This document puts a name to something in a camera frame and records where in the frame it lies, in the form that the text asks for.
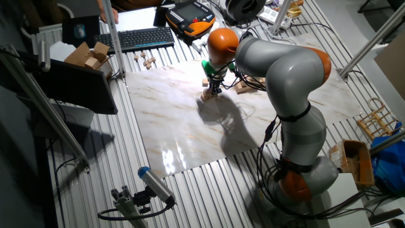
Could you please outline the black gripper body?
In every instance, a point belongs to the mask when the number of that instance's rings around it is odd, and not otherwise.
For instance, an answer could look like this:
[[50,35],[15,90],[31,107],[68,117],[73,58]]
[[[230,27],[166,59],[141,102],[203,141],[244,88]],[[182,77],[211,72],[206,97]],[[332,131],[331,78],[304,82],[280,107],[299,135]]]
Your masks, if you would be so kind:
[[212,76],[208,77],[209,88],[210,89],[219,89],[221,83],[223,82],[223,77]]

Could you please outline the person's bare hand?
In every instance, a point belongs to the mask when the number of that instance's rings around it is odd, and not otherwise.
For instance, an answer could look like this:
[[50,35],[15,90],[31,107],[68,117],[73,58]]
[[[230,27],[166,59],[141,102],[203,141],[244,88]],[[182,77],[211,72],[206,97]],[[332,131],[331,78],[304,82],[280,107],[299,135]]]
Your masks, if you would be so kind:
[[[118,18],[119,18],[119,16],[118,16],[118,12],[117,12],[117,10],[115,10],[114,8],[112,9],[112,12],[113,12],[113,16],[114,16],[114,21],[115,21],[115,23],[116,24],[119,24],[119,21],[118,21]],[[106,18],[106,14],[105,14],[105,12],[104,12],[104,10],[103,9],[100,9],[100,19],[104,22],[104,23],[107,23],[107,18]]]

